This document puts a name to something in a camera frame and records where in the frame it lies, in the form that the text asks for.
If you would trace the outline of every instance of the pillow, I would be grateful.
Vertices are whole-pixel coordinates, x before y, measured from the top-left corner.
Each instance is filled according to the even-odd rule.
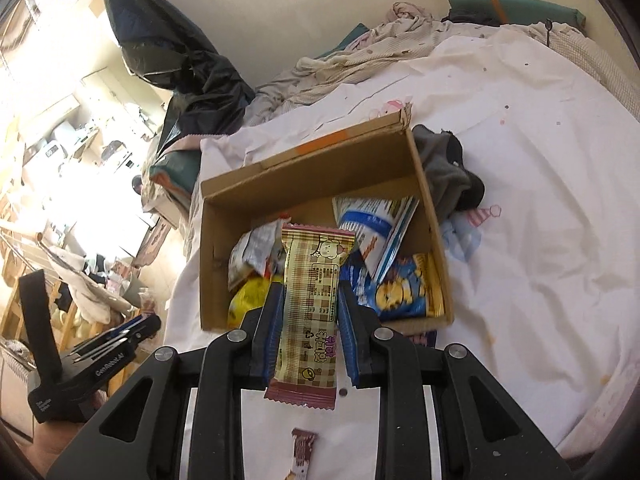
[[[548,18],[566,23],[584,34],[586,17],[578,9],[563,7],[543,0],[449,0],[452,12],[463,10],[491,16],[501,24],[531,25]]]
[[[356,38],[359,38],[365,32],[368,32],[368,31],[369,31],[369,27],[367,27],[366,25],[363,25],[362,23],[358,23],[355,27],[353,27],[353,30],[349,34],[347,34],[347,36],[338,44],[338,46],[336,46],[335,48],[332,48],[331,50],[329,50],[328,52],[325,52],[324,54],[321,54],[320,56],[316,57],[316,59],[320,59],[321,57],[326,57],[329,54],[338,52],[339,50],[344,50],[344,48],[348,44],[350,44],[351,41],[356,40]]]

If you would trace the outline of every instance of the blue gripper pad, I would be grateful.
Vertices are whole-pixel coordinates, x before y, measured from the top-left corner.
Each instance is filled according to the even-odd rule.
[[[358,348],[356,344],[355,332],[351,315],[347,306],[347,298],[344,287],[338,287],[338,330],[340,331],[340,341],[342,342],[342,352],[344,353],[344,364],[347,368],[347,375],[351,379],[351,384],[358,386],[360,382],[360,371],[358,369]]]
[[[273,377],[276,371],[276,361],[278,359],[278,348],[280,347],[280,335],[282,334],[282,317],[284,315],[284,297],[286,294],[286,288],[283,286],[280,288],[280,293],[273,300],[277,301],[277,306],[274,311],[271,323],[269,326],[269,333],[264,341],[264,367],[263,376],[266,384]]]

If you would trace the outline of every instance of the clothing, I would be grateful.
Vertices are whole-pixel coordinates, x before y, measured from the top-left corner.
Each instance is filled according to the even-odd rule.
[[[473,181],[474,200],[466,200],[462,207],[458,206],[463,193],[472,188],[472,173],[465,170],[462,145],[456,137],[451,132],[435,134],[422,124],[414,126],[412,132],[438,222],[445,221],[454,210],[478,207],[484,195],[484,185],[478,177]]]
[[[255,99],[245,110],[244,126],[255,126],[302,105],[313,104],[339,85],[364,81],[397,61],[427,57],[451,36],[490,38],[503,29],[515,30],[546,43],[544,23],[496,28],[434,22],[423,16],[385,23],[373,29],[375,43],[367,48],[338,52],[326,59],[303,57],[293,69],[259,86]],[[640,87],[631,82],[594,41],[569,25],[554,23],[550,48],[599,81],[640,120]]]
[[[501,25],[500,20],[496,20],[484,12],[463,9],[450,9],[449,14],[440,21],[443,23],[475,23],[476,25],[488,25],[489,27],[500,27]]]

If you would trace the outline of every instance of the plastic bag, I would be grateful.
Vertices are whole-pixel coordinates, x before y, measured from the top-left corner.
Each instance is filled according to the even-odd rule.
[[[127,67],[174,91],[158,147],[189,135],[234,133],[255,96],[200,28],[166,0],[104,0]]]

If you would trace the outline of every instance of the cardboard box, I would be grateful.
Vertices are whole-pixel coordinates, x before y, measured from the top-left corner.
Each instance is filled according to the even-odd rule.
[[[245,232],[287,212],[292,222],[335,227],[334,196],[420,197],[399,253],[433,251],[445,315],[386,323],[404,334],[453,322],[447,264],[429,187],[408,127],[410,108],[334,132],[202,183],[200,323],[226,331],[229,254]]]

